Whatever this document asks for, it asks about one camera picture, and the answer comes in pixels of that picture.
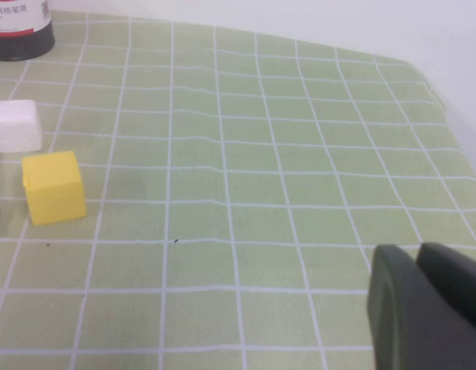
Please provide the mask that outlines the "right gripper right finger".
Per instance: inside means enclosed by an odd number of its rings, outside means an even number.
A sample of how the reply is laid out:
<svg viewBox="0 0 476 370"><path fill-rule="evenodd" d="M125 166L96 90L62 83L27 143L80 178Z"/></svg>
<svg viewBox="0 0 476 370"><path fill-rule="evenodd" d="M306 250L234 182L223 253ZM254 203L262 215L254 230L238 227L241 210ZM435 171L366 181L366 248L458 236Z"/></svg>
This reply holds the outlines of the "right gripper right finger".
<svg viewBox="0 0 476 370"><path fill-rule="evenodd" d="M438 243L423 243L417 266L440 296L476 327L476 261Z"/></svg>

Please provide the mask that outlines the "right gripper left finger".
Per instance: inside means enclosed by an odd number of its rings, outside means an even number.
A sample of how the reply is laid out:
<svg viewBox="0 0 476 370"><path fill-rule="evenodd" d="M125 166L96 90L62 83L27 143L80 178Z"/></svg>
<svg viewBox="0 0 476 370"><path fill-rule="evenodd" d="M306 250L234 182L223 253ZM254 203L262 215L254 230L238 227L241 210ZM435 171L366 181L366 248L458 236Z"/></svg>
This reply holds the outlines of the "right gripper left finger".
<svg viewBox="0 0 476 370"><path fill-rule="evenodd" d="M367 315L377 369L476 369L476 327L396 245L374 250Z"/></svg>

